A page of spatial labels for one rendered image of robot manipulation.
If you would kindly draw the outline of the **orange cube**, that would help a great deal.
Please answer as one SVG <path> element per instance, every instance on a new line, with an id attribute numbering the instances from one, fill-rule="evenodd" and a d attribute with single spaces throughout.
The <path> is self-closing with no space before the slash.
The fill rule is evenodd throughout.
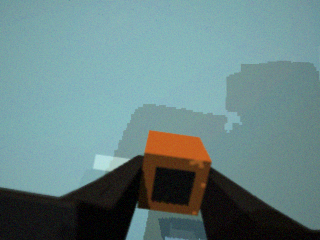
<path id="1" fill-rule="evenodd" d="M 137 208 L 198 215 L 211 165 L 200 137 L 149 130 Z"/>

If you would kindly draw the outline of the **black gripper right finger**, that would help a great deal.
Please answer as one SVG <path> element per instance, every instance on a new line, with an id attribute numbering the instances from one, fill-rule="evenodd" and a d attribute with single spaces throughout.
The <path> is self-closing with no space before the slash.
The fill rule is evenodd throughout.
<path id="1" fill-rule="evenodd" d="M 199 209 L 207 240 L 320 240 L 212 167 Z"/>

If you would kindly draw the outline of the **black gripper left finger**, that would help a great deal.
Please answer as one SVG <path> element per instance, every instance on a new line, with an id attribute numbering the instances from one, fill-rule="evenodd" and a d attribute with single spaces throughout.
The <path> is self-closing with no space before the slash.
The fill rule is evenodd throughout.
<path id="1" fill-rule="evenodd" d="M 0 187 L 0 240 L 126 240 L 143 160 L 60 197 Z"/>

